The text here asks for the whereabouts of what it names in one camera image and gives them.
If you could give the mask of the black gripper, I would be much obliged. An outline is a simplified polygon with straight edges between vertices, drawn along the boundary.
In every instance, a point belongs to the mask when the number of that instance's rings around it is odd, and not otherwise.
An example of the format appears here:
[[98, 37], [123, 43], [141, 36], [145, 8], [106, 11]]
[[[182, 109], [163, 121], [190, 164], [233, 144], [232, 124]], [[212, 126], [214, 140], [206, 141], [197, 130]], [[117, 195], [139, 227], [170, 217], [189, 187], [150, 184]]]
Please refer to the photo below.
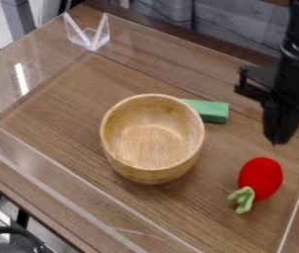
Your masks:
[[264, 135], [286, 144], [299, 127], [299, 44], [286, 41], [274, 66], [242, 65], [236, 92], [261, 102]]

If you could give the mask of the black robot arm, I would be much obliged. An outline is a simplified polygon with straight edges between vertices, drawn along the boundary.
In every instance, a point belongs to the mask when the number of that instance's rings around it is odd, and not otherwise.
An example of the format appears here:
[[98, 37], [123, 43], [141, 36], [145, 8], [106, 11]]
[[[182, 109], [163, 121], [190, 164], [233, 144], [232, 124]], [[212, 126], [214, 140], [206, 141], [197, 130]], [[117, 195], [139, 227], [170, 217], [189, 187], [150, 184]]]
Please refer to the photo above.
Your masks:
[[274, 67], [242, 65], [236, 92], [260, 101], [264, 135], [286, 144], [299, 127], [299, 0], [289, 0], [289, 25]]

